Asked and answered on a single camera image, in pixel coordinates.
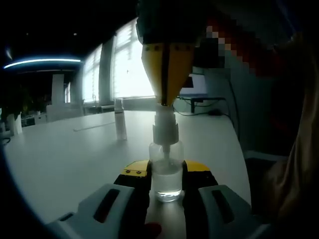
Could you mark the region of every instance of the white pillar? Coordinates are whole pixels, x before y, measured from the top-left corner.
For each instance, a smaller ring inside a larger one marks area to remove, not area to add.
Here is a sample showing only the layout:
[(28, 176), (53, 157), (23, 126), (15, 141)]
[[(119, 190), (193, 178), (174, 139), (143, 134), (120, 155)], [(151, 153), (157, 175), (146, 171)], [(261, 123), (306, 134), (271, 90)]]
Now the white pillar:
[(52, 77), (52, 104), (60, 105), (64, 103), (64, 75), (55, 74)]

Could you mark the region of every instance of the clear liquid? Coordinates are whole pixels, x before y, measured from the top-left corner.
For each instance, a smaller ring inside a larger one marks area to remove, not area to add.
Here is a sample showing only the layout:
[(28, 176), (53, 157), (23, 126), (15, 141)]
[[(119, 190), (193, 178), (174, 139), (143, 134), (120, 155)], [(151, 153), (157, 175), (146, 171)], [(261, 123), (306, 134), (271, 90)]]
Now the clear liquid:
[(155, 196), (161, 202), (172, 202), (179, 198), (182, 182), (181, 163), (173, 159), (162, 159), (152, 164), (152, 180)]

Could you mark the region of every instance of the table surface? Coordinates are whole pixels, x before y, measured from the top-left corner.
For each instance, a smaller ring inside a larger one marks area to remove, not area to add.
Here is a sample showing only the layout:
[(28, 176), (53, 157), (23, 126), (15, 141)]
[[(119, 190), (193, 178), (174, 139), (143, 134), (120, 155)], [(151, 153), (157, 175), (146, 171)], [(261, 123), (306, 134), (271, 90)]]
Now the table surface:
[[(5, 147), (12, 176), (22, 195), (44, 223), (67, 212), (106, 183), (113, 183), (133, 161), (149, 158), (153, 141), (154, 112), (125, 111), (127, 141), (116, 140), (114, 113), (104, 113), (23, 128)], [(176, 114), (185, 159), (208, 166), (219, 184), (225, 184), (250, 201), (243, 153), (228, 117)], [(181, 201), (159, 204), (150, 193), (147, 222), (162, 227), (179, 221), (184, 229)], [(182, 238), (176, 231), (160, 238)]]

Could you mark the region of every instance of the ceiling light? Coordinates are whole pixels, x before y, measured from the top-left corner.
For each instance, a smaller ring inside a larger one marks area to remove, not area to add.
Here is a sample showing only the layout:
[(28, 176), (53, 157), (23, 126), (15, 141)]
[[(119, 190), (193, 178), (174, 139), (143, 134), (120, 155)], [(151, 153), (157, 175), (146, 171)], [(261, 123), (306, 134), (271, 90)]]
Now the ceiling light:
[(9, 65), (4, 66), (3, 68), (9, 68), (11, 66), (16, 66), (20, 64), (32, 63), (32, 62), (45, 62), (45, 61), (66, 61), (66, 62), (81, 62), (80, 60), (75, 59), (60, 59), (60, 58), (51, 58), (51, 59), (35, 59), (35, 60), (27, 60), (27, 61), (19, 61)]

